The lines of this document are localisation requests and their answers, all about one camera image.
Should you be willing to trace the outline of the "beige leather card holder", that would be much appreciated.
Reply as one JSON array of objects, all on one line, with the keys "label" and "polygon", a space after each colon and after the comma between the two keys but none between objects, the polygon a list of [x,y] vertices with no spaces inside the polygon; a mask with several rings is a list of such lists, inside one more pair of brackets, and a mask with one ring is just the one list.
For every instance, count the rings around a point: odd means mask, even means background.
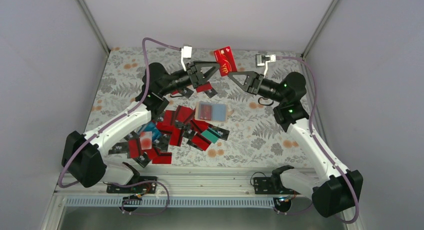
[{"label": "beige leather card holder", "polygon": [[195,107],[194,119],[204,122],[225,123],[228,120],[228,106],[223,103],[198,101]]}]

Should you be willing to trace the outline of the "red card black stripe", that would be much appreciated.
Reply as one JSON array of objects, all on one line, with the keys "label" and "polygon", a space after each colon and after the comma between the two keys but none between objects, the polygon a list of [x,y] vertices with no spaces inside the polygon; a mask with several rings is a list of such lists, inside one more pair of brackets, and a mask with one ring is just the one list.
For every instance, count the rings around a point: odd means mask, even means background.
[{"label": "red card black stripe", "polygon": [[200,104],[198,118],[200,120],[210,121],[212,119],[213,107],[210,104]]}]

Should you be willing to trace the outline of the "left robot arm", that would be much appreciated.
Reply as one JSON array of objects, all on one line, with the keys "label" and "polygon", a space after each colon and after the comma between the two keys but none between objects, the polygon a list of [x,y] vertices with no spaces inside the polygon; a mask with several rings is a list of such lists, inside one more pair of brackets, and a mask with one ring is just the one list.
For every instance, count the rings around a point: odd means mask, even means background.
[{"label": "left robot arm", "polygon": [[165,95],[188,86],[205,85],[219,68],[216,61],[195,60],[181,70],[168,73],[159,62],[147,64],[142,92],[129,106],[92,130],[73,131],[66,137],[58,186],[72,186],[63,183],[65,174],[70,173],[76,180],[74,183],[85,188],[106,182],[120,186],[128,193],[134,192],[140,181],[135,171],[126,163],[105,160],[108,151],[136,128],[156,120],[169,104]]}]

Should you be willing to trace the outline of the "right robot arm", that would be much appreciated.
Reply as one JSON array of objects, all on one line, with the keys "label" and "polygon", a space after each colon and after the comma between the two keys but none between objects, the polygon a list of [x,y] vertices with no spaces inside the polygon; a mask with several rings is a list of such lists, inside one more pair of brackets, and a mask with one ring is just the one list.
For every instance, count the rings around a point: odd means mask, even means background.
[{"label": "right robot arm", "polygon": [[255,71],[231,72],[228,77],[246,93],[278,103],[273,108],[275,121],[298,143],[317,174],[316,178],[310,177],[291,165],[276,168],[270,177],[272,190],[278,194],[293,190],[307,197],[325,218],[354,208],[354,217],[349,220],[354,223],[359,217],[363,176],[343,164],[316,133],[313,115],[301,103],[307,93],[305,77],[291,72],[281,82],[275,82]]}]

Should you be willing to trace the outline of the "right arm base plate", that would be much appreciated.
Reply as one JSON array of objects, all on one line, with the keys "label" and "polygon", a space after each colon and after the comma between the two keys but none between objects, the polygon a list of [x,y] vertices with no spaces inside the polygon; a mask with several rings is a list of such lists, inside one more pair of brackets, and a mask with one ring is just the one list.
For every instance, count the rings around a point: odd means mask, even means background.
[{"label": "right arm base plate", "polygon": [[292,195],[294,191],[285,187],[275,186],[270,177],[254,177],[252,180],[256,195]]}]

